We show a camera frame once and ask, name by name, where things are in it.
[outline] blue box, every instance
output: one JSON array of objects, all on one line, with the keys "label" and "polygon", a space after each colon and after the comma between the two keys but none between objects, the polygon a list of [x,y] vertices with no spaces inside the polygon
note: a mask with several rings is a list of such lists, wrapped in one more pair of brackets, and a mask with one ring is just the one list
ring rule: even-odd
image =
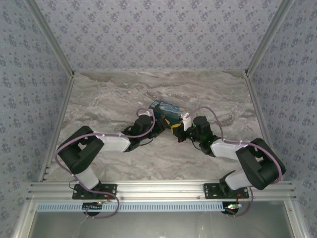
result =
[{"label": "blue box", "polygon": [[149,106],[149,109],[153,109],[155,118],[165,117],[170,122],[170,126],[180,123],[182,121],[180,116],[185,112],[185,108],[160,100],[155,100]]}]

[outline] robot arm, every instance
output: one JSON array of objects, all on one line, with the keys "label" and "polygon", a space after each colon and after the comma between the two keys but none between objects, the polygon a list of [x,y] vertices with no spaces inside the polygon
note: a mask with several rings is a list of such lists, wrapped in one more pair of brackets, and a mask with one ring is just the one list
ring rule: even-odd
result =
[{"label": "robot arm", "polygon": [[[155,138],[166,128],[170,128],[172,134],[178,138],[178,142],[183,142],[186,139],[193,142],[197,141],[200,143],[199,147],[202,152],[207,155],[239,160],[242,170],[232,171],[219,181],[219,187],[226,197],[230,197],[231,194],[236,193],[235,191],[242,187],[254,186],[257,189],[264,189],[278,178],[276,165],[265,153],[249,145],[225,143],[220,137],[213,134],[210,124],[204,116],[196,117],[192,122],[184,114],[182,115],[182,121],[172,126],[164,117],[159,117],[156,118],[153,129],[143,137],[125,137],[147,132],[152,123],[153,118],[150,112],[147,111],[139,115],[133,126],[127,127],[121,133],[111,136],[82,138],[60,151],[59,156],[85,187],[98,191],[101,183],[93,173],[90,164],[101,150],[130,152],[136,149],[142,140]],[[83,126],[63,144],[89,133],[94,132],[88,126]],[[257,138],[252,143],[267,150],[280,165],[282,173],[285,173],[282,162],[262,139]]]}]

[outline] black mounting plate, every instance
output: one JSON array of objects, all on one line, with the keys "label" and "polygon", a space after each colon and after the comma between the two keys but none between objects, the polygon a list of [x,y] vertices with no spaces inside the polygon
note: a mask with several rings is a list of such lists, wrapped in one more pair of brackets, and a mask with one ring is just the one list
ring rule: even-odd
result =
[{"label": "black mounting plate", "polygon": [[238,194],[241,194],[243,198],[249,198],[249,192],[246,187],[235,190],[231,196],[226,196],[221,191],[219,185],[219,183],[205,183],[203,187],[205,199],[240,199],[241,196]]},{"label": "black mounting plate", "polygon": [[[110,192],[114,195],[117,193],[117,188],[118,186],[115,183],[107,184],[103,183],[98,185],[99,191],[102,192]],[[74,200],[105,200],[105,199],[110,199],[114,200],[115,198],[112,196],[107,197],[107,195],[104,194],[97,194],[97,193],[92,193],[88,192],[85,190],[80,184],[76,184],[74,186],[74,191],[73,191],[73,199]]]}]

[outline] blue floral wallpaper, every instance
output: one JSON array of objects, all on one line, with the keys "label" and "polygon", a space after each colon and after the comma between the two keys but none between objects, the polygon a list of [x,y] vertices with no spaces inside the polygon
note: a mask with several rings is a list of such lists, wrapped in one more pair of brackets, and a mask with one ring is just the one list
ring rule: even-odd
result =
[{"label": "blue floral wallpaper", "polygon": [[68,83],[22,0],[0,1],[0,237],[39,176]]},{"label": "blue floral wallpaper", "polygon": [[37,0],[74,70],[245,69],[280,0]]},{"label": "blue floral wallpaper", "polygon": [[317,1],[298,0],[252,76],[276,151],[317,237]]}]

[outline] gray marble table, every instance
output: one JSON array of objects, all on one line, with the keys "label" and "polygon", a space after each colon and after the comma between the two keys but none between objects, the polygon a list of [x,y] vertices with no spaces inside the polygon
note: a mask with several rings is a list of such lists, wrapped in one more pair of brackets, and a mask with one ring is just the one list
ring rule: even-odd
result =
[{"label": "gray marble table", "polygon": [[[259,123],[242,73],[90,72],[76,73],[58,145],[83,125],[103,133],[117,133],[132,125],[136,110],[155,99],[184,107],[211,107],[218,115],[225,138],[261,137]],[[220,130],[209,111],[211,129]],[[178,143],[169,130],[147,146],[129,153],[100,152],[92,162],[100,180],[219,179],[240,167],[239,162],[204,155],[190,141]],[[52,161],[49,181],[72,177]]]}]

